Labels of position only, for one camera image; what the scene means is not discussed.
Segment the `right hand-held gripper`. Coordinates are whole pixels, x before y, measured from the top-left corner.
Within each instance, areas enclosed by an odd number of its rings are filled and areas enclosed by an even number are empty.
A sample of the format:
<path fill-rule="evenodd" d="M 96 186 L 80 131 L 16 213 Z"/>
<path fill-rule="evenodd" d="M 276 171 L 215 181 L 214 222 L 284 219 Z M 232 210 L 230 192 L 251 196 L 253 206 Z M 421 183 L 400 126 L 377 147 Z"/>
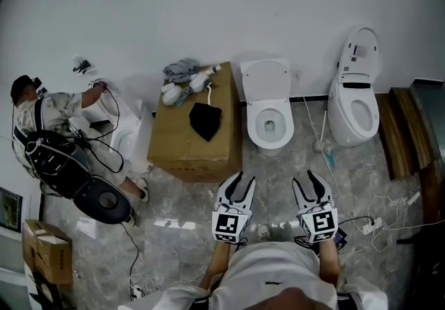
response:
<path fill-rule="evenodd" d="M 334 207 L 331 185 L 318 173 L 308 170 L 315 199 L 306 196 L 300 182 L 292 179 L 292 189 L 298 205 L 297 219 L 310 243 L 319 243 L 335 237 L 338 229 L 337 208 Z"/>

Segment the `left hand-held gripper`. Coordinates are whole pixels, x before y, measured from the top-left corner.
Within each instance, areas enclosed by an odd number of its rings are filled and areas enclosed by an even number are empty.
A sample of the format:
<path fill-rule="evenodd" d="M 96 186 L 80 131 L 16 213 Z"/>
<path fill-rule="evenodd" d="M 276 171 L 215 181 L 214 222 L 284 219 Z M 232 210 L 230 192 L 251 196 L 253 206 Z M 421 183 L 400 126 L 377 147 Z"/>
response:
<path fill-rule="evenodd" d="M 250 223 L 250 208 L 257 187 L 255 177 L 249 181 L 244 196 L 237 204 L 231 205 L 232 195 L 242 176 L 243 172 L 235 173 L 218 187 L 217 202 L 212 213 L 212 235 L 216 241 L 239 243 Z"/>

